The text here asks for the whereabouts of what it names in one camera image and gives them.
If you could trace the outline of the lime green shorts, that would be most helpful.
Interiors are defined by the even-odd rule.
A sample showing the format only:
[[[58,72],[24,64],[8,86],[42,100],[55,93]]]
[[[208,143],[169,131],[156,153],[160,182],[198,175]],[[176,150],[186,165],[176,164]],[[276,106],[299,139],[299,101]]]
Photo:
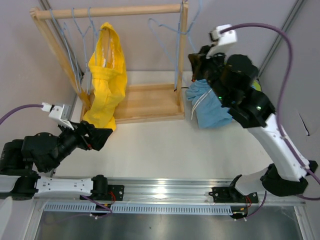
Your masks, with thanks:
[[[251,86],[257,91],[262,91],[261,85],[258,80],[254,80]]]

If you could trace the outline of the wooden clothes rack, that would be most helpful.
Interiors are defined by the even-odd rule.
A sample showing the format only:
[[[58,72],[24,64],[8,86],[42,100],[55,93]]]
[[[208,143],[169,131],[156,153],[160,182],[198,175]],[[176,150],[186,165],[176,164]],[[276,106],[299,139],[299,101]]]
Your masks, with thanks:
[[[62,10],[40,10],[37,7],[29,10],[30,16],[39,32],[46,40],[49,49],[55,55],[60,67],[68,77],[68,80],[76,95],[82,102],[81,117],[92,108],[97,98],[93,90],[89,94],[77,86],[76,71],[67,59],[66,51],[57,42],[54,34],[47,24],[48,20],[79,19],[97,17],[138,16],[154,14],[179,13],[179,29],[187,28],[189,3],[183,0],[180,4],[140,5],[124,7],[98,7],[77,8]],[[115,121],[118,124],[172,121],[182,120],[185,117],[185,109],[182,97],[183,81],[183,55],[185,52],[186,36],[183,32],[178,33],[177,60],[175,63],[176,84],[128,84],[124,100],[115,109]]]

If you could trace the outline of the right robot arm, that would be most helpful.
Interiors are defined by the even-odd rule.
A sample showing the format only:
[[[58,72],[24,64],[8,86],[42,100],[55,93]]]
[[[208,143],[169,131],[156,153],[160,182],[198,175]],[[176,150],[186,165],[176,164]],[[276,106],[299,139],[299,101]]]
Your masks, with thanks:
[[[247,195],[266,191],[278,197],[296,196],[301,199],[308,187],[307,176],[318,168],[315,161],[302,157],[293,143],[277,126],[277,113],[267,95],[253,88],[259,70],[243,54],[226,57],[218,52],[207,56],[205,45],[188,59],[194,81],[205,80],[222,107],[244,129],[248,130],[269,155],[272,163],[261,171],[236,176],[228,189],[228,196],[239,202]]]

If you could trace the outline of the blue hanger of camouflage shorts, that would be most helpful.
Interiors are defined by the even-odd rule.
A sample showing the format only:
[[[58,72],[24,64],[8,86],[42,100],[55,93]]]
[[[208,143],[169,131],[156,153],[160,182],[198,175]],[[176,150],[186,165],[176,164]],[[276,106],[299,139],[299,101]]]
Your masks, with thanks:
[[[58,22],[58,20],[54,17],[52,8],[49,9],[49,12],[50,12],[50,16],[52,18],[53,24],[57,28],[59,36],[61,37],[62,46],[65,48],[67,60],[70,63],[71,71],[75,77],[76,89],[80,93],[85,93],[86,91],[83,89],[83,86],[82,86],[84,72],[82,71],[80,64],[78,63],[78,58],[75,52],[75,45],[74,45],[71,31],[65,21],[63,22],[62,25]]]

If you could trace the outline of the blue hanger of light blue shorts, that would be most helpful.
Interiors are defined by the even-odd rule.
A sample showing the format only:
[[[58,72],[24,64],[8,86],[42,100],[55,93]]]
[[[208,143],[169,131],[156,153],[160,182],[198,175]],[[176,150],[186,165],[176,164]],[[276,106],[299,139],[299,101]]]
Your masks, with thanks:
[[[198,0],[197,12],[196,12],[194,18],[192,19],[192,22],[190,23],[190,25],[189,25],[189,27],[188,27],[188,29],[186,31],[187,40],[188,40],[188,42],[189,42],[189,44],[190,44],[190,46],[191,46],[191,48],[192,48],[194,53],[196,53],[197,50],[196,50],[196,47],[195,47],[195,45],[194,45],[194,43],[192,41],[191,32],[192,32],[194,24],[196,23],[199,15],[200,15],[200,13],[202,11],[202,8],[203,8],[203,1],[202,0]]]

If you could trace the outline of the light blue shorts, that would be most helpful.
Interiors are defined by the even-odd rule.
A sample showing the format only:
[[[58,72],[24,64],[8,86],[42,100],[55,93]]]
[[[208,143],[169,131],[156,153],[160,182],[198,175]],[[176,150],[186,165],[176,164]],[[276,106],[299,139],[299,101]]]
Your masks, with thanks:
[[[229,108],[222,107],[205,79],[193,82],[185,91],[185,97],[192,105],[190,118],[196,117],[200,129],[220,128],[232,122]]]

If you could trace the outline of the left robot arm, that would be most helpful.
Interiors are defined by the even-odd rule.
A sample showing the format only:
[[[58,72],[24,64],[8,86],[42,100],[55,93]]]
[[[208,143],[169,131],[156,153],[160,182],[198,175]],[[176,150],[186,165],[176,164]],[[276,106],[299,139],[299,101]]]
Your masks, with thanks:
[[[59,128],[61,133],[58,136],[40,132],[4,145],[0,157],[0,175],[15,176],[17,179],[9,190],[1,190],[2,200],[7,197],[18,201],[30,200],[38,193],[35,187],[40,179],[38,173],[48,173],[57,168],[76,148],[100,151],[113,133],[111,128],[96,128],[84,120],[73,122],[71,127],[60,125]]]

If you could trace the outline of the blue hanger of green shorts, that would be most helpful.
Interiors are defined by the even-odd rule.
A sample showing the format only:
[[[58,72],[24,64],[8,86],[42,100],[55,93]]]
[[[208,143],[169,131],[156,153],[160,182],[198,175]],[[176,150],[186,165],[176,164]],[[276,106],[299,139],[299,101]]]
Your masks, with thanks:
[[[176,41],[175,41],[175,58],[173,58],[172,54],[169,53],[168,48],[166,47],[165,43],[160,39],[159,35],[157,34],[157,32],[155,31],[155,29],[152,27],[152,23],[155,23],[157,25],[157,27],[163,27],[166,28],[174,33],[176,33]],[[163,24],[160,23],[159,21],[157,21],[154,18],[149,18],[147,21],[147,25],[149,30],[153,33],[153,35],[155,36],[157,42],[159,43],[160,47],[162,48],[163,52],[165,53],[165,55],[167,56],[167,58],[169,59],[170,63],[174,65],[174,88],[177,89],[178,87],[178,60],[179,60],[179,47],[180,47],[180,37],[181,37],[181,20],[178,21],[178,25],[177,25],[177,29],[167,25],[167,24]]]

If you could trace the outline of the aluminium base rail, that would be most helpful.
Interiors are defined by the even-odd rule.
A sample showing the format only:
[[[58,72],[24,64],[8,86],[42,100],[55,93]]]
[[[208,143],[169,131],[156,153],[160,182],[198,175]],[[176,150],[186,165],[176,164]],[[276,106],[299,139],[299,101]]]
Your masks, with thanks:
[[[108,192],[115,195],[117,202],[131,203],[196,203],[212,200],[209,192],[212,188],[228,187],[229,179],[166,179],[166,178],[107,178]],[[94,181],[89,178],[54,178],[38,179],[34,194],[36,199],[78,200],[81,195],[90,196]]]

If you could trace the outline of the blue hanger of navy shorts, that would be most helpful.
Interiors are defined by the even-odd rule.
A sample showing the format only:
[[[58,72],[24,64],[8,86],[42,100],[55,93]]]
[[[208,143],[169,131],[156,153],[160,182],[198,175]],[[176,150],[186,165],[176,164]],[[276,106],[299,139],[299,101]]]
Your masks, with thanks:
[[[80,90],[82,88],[82,84],[86,83],[86,89],[85,90],[81,90],[81,92],[84,92],[86,94],[90,94],[91,93],[91,72],[89,70],[88,67],[88,57],[87,57],[87,46],[86,46],[86,34],[88,33],[88,30],[91,28],[91,26],[89,25],[85,31],[82,31],[79,24],[77,23],[77,20],[75,18],[75,9],[72,8],[71,9],[71,15],[72,15],[72,19],[73,22],[81,36],[82,39],[82,53],[84,56],[84,71],[81,71],[81,68],[78,65],[78,60],[76,57],[76,54],[74,54],[74,58],[75,58],[75,63],[76,63],[76,80],[77,80],[77,88]]]

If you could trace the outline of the yellow shorts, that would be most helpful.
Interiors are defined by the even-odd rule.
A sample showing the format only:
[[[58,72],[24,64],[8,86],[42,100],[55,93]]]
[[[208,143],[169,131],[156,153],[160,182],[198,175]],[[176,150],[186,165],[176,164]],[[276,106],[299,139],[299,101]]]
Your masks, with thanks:
[[[101,25],[89,63],[94,100],[83,120],[96,128],[116,129],[115,109],[126,96],[128,82],[125,55],[113,26]]]

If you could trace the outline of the blue hanger of yellow shorts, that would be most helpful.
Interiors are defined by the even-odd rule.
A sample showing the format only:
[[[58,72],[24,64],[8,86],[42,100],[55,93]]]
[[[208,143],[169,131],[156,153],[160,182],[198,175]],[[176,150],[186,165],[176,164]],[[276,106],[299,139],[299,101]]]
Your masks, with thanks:
[[[99,40],[99,34],[100,34],[100,30],[96,28],[94,21],[92,19],[92,15],[91,15],[91,7],[88,8],[87,13],[88,13],[88,18],[89,18],[89,22],[90,22],[90,27],[92,28],[92,50],[95,51],[96,50],[96,46]]]

